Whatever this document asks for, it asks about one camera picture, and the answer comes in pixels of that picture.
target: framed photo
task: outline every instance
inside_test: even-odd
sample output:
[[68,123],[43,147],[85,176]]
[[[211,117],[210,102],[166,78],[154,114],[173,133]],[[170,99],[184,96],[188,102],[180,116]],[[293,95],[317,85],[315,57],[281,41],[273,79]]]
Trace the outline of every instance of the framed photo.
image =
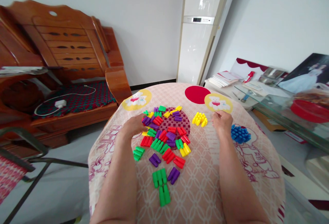
[[278,86],[295,94],[316,87],[328,88],[329,55],[312,53]]

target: tablecloth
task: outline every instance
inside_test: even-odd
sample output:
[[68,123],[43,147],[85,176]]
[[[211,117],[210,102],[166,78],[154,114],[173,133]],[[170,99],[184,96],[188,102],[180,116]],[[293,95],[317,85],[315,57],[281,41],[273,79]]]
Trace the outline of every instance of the tablecloth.
[[[285,190],[281,164],[272,143],[244,108],[232,99],[201,86],[185,83],[166,83],[138,91],[126,99],[104,127],[91,148],[89,164],[90,214],[99,198],[99,192],[111,163],[115,137],[122,125],[132,116],[154,107],[173,110],[182,106],[182,122],[164,119],[161,128],[182,126],[191,141],[191,153],[186,156],[183,169],[174,185],[168,183],[171,203],[160,207],[159,190],[154,188],[152,173],[173,166],[163,160],[155,168],[149,158],[155,151],[146,148],[142,159],[136,162],[138,180],[137,223],[225,223],[219,185],[219,139],[211,123],[216,110],[224,110],[233,117],[233,123],[247,128],[251,140],[234,142],[243,168],[272,223],[283,223]],[[192,124],[197,112],[204,113],[208,124],[204,128]],[[133,137],[131,146],[139,146],[143,136]],[[178,150],[174,153],[181,157]]]

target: charging cable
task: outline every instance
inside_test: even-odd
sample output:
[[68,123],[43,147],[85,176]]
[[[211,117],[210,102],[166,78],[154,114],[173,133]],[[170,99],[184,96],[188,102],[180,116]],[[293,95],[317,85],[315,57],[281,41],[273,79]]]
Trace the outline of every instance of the charging cable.
[[[95,88],[93,88],[93,87],[89,87],[89,88],[94,89],[94,91],[93,91],[92,93],[90,93],[90,94],[93,94],[93,93],[96,92],[96,89],[95,89]],[[38,116],[47,116],[47,115],[50,115],[50,114],[53,114],[53,113],[57,112],[57,111],[58,111],[59,109],[61,109],[62,107],[66,106],[66,101],[65,101],[65,100],[56,101],[56,102],[55,102],[55,107],[57,107],[57,110],[53,111],[52,113],[48,113],[48,114],[37,114],[37,110],[38,110],[38,108],[39,108],[43,103],[46,103],[46,102],[48,102],[48,101],[50,101],[50,100],[52,100],[52,99],[55,99],[55,98],[58,98],[58,97],[62,97],[62,96],[66,96],[66,95],[56,96],[56,97],[54,97],[54,98],[51,98],[51,99],[49,99],[49,100],[46,100],[46,101],[42,102],[42,103],[41,103],[39,106],[37,106],[37,108],[34,110],[34,114],[35,114],[35,115],[38,115]]]

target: red bowl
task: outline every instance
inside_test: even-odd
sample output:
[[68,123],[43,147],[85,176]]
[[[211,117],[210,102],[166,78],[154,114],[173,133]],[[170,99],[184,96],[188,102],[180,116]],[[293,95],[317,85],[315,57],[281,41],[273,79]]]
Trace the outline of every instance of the red bowl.
[[295,99],[290,109],[297,116],[313,123],[329,122],[329,110],[313,102]]

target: blue block cluster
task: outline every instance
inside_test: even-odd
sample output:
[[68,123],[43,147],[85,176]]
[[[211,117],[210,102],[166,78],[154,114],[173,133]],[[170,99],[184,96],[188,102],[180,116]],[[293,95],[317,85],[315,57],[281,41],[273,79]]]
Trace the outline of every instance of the blue block cluster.
[[231,137],[238,144],[248,142],[251,139],[250,133],[248,133],[247,128],[242,128],[241,126],[232,125]]

